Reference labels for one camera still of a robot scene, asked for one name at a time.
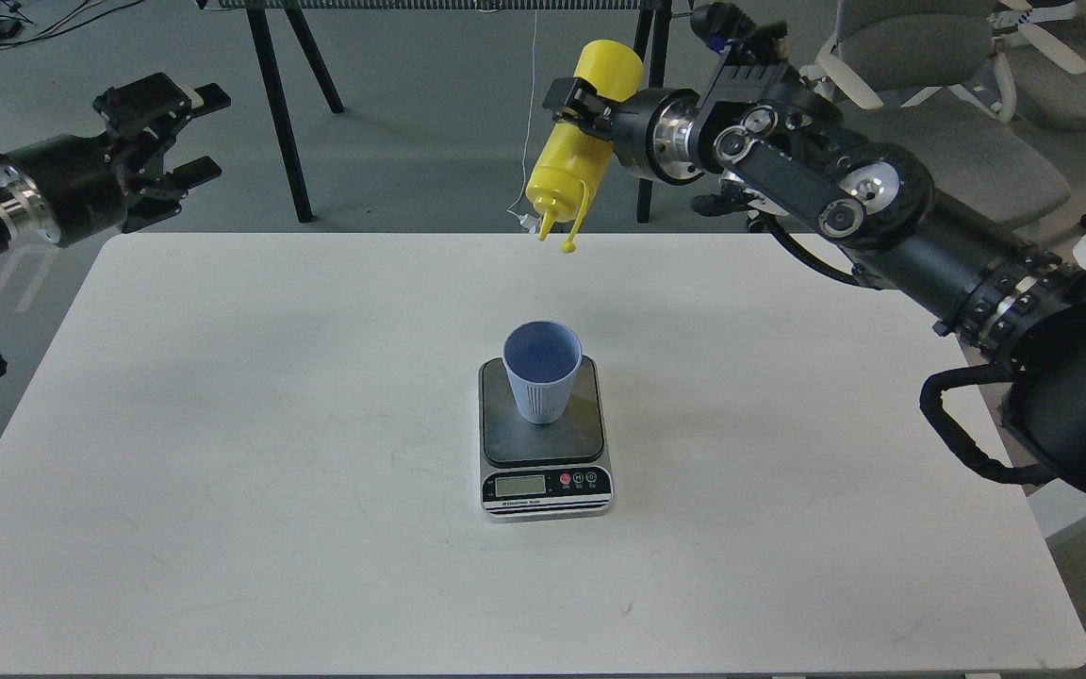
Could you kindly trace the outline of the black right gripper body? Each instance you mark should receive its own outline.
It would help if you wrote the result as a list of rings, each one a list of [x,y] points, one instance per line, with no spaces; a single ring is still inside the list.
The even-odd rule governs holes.
[[[691,141],[699,95],[645,89],[608,104],[609,141],[622,167],[639,179],[685,186],[705,175]]]

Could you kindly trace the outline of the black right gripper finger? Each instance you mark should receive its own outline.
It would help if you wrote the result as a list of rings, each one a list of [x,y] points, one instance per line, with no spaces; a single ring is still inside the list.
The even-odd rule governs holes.
[[[582,77],[556,78],[543,96],[542,106],[557,124],[572,124],[581,133],[599,141],[613,141],[613,125],[619,100],[599,95]]]

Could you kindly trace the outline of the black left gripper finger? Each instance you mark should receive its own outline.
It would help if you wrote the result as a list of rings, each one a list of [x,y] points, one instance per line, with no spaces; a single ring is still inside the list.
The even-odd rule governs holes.
[[[156,158],[171,150],[190,121],[230,104],[232,99],[217,83],[186,90],[167,74],[151,74],[96,96],[93,108],[105,121],[105,130],[94,141],[111,158],[129,149]]]
[[[197,158],[182,166],[157,175],[142,168],[123,185],[125,218],[119,232],[137,232],[159,221],[180,214],[190,190],[220,177],[222,168],[212,158]]]

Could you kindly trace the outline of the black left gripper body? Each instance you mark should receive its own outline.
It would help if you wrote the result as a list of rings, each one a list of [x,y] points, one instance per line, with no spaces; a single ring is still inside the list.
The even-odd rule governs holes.
[[[0,158],[0,219],[4,244],[30,232],[68,248],[124,227],[126,192],[112,171],[108,133],[60,134]]]

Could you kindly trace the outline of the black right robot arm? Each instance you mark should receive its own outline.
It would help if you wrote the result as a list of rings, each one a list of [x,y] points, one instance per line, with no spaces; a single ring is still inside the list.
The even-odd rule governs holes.
[[[845,128],[839,108],[790,64],[785,22],[759,25],[736,4],[711,3],[694,9],[691,30],[719,56],[704,95],[614,95],[573,75],[551,83],[544,108],[642,179],[719,175],[724,188],[700,212],[779,208],[853,261],[836,271],[760,216],[812,271],[909,296],[936,332],[984,359],[930,375],[919,391],[948,450],[993,482],[1061,480],[1086,493],[1086,268],[968,218],[911,152]]]

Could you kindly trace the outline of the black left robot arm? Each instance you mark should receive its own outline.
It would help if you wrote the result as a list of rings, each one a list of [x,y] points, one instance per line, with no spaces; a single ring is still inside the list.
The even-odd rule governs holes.
[[[197,158],[167,169],[165,155],[190,121],[229,104],[216,83],[184,89],[156,73],[96,96],[104,133],[0,151],[0,255],[31,232],[68,248],[109,228],[129,235],[178,215],[220,166]]]

